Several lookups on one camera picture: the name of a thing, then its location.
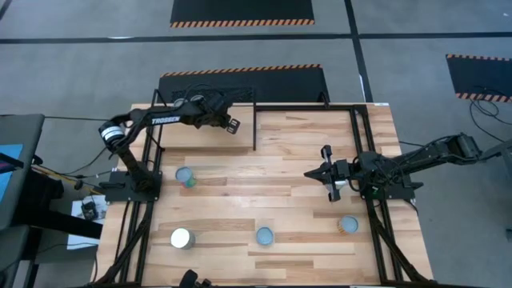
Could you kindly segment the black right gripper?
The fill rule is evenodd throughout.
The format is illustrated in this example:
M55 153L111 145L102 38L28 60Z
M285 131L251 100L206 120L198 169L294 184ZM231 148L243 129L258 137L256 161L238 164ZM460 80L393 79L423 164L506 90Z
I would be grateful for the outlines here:
M306 178L313 179L323 184L328 190L328 199L330 202L337 202L341 199L341 190L335 187L336 181L347 180L350 182L350 167L347 160L332 161L332 147L324 145L322 148L322 158L324 163L319 168L304 173Z

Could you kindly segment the black metal rig frame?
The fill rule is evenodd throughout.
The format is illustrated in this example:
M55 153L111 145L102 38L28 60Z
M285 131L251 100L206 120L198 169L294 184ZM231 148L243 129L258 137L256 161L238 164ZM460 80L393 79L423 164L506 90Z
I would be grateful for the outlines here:
M386 105L319 103L237 103L254 109L251 148L155 148L137 140L136 158L148 155L163 176L152 205L149 229L128 258L126 280L143 286L176 286L188 270L216 286L370 285L394 276L390 251L377 256L368 210L373 206L349 186L330 202L320 182L304 173L319 167L320 150L330 145L337 159L360 151L386 156L400 152ZM192 169L196 185L176 178ZM340 234L346 215L359 223ZM257 230L274 233L269 246ZM195 235L188 250L172 247L179 227Z

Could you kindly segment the white paper sheet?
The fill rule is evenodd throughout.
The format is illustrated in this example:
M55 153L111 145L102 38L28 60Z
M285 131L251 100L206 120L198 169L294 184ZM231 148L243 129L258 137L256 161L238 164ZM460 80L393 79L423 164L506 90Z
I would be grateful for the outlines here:
M82 205L88 204L89 202L95 204L96 211L98 212L98 216L94 220L97 224L103 224L105 221L106 212L108 210L108 205L106 204L104 195L93 195L87 196L83 200L73 201L71 207L71 215L84 220ZM67 238L67 249L68 250L77 250L87 247L92 247L100 243L99 239L96 238L88 238L80 235L69 234Z

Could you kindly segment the orange crate print can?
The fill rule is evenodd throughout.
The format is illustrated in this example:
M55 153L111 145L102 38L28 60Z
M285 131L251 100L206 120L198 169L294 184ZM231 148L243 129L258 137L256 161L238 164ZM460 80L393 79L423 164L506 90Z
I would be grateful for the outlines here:
M359 223L354 216L346 215L338 221L338 232L340 234L354 234L358 231L358 228Z

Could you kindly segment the grey metal stand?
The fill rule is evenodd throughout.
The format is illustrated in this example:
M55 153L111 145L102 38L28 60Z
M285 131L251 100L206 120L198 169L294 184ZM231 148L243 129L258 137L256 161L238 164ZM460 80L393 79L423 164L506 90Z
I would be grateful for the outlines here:
M482 159L488 160L498 156L503 157L505 162L512 163L512 138L484 151Z

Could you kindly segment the wooden shelf board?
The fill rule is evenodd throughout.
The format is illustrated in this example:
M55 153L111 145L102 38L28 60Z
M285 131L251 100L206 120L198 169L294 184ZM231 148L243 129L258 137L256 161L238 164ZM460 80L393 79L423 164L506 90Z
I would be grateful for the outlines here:
M252 106L233 106L228 113L240 121L236 134L220 127L183 124L164 125L160 145L164 148L251 148L253 146L254 109Z

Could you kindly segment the small black device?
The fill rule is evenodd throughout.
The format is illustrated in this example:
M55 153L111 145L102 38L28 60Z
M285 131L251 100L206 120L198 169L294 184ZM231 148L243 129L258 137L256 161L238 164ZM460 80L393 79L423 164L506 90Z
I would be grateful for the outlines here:
M94 202L83 202L81 205L82 216L87 221L98 219L98 210Z

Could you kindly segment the pink green labelled can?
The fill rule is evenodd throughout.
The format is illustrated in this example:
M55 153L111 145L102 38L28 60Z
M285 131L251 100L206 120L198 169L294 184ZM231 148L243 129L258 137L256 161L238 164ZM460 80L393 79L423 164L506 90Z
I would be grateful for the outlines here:
M185 187L192 188L196 185L194 173L189 167L180 167L175 172L175 178Z

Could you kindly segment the black floor beam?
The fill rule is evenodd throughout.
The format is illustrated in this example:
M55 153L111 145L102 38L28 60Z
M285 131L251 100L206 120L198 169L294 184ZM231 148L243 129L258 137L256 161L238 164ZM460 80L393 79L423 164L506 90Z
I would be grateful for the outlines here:
M100 239L102 224L54 211L50 203L63 196L60 180L29 171L14 211L13 223Z

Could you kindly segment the grey desk top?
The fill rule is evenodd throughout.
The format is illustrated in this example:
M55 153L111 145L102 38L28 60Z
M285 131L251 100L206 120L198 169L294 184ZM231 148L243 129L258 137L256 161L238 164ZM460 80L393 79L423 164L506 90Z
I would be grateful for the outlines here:
M23 144L19 157L24 162L21 170L13 172L3 199L0 201L0 230L10 226L24 181L31 167L42 132L42 114L24 114L0 117L0 145Z

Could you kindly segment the dark rounded object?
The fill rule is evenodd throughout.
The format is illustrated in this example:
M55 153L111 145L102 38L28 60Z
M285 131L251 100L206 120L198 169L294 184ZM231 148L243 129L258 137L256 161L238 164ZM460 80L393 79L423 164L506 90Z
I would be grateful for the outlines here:
M202 282L198 281L198 274L193 270L188 270L182 277L178 288L211 288L212 283L208 279Z

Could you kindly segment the short teal can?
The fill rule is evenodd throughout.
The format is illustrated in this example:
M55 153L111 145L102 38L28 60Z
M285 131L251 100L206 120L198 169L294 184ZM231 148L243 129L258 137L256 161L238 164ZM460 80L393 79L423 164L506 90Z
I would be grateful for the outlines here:
M269 246L274 242L274 233L271 228L262 226L256 233L257 243L262 246Z

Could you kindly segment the pale pink orange can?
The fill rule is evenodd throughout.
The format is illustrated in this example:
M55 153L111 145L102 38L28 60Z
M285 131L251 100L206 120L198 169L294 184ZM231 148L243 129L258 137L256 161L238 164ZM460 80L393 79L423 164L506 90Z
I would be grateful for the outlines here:
M195 244L195 235L190 230L179 227L172 232L170 244L174 248L188 250Z

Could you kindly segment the blue screen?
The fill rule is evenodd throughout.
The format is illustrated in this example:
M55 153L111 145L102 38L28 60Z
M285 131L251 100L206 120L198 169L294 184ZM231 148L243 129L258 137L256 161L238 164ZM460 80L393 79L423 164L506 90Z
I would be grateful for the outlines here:
M13 172L24 167L24 162L19 160L22 149L23 144L0 145L0 201L6 193Z

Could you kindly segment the black hazard-striped floor mat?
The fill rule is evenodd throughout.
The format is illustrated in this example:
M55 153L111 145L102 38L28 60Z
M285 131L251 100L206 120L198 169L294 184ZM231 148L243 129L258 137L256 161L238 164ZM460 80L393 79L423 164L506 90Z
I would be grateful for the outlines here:
M161 75L158 92L167 103L196 95L222 95L239 103L330 101L319 64L169 72Z
M311 0L174 0L170 28L310 26Z
M455 96L512 103L512 58L447 54Z

